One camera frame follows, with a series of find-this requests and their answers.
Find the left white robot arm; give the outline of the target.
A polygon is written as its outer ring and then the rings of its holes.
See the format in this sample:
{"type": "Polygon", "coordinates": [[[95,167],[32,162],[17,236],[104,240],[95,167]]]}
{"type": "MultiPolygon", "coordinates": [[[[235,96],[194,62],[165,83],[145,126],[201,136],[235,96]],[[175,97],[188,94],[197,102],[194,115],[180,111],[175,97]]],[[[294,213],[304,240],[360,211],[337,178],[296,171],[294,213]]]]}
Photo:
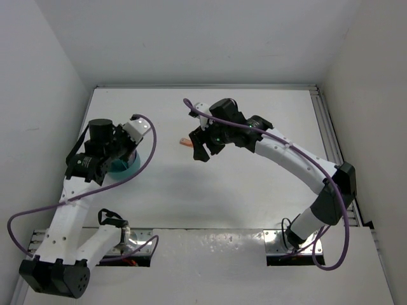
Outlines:
{"type": "Polygon", "coordinates": [[[107,218],[84,244],[79,244],[79,238],[112,163],[132,163],[137,146],[150,129],[151,125],[138,117],[123,125],[114,125],[110,119],[88,122],[66,158],[62,205],[33,258],[23,260],[19,268],[20,276],[35,292],[78,299],[88,286],[91,270],[103,257],[114,247],[127,247],[128,221],[112,212],[107,212],[107,218]]]}

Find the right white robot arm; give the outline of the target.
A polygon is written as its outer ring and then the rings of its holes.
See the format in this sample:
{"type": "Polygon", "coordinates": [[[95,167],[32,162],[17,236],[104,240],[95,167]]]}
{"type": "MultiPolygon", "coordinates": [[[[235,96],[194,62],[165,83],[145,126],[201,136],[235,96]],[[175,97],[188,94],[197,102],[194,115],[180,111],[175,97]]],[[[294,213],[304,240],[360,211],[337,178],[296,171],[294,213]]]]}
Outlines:
{"type": "Polygon", "coordinates": [[[322,226],[335,226],[356,196],[355,168],[337,165],[293,144],[265,118],[246,118],[237,102],[224,98],[208,106],[184,99],[189,115],[200,121],[190,132],[193,158],[207,162],[226,145],[234,144],[269,159],[304,182],[316,200],[288,226],[283,238],[294,249],[322,226]]]}

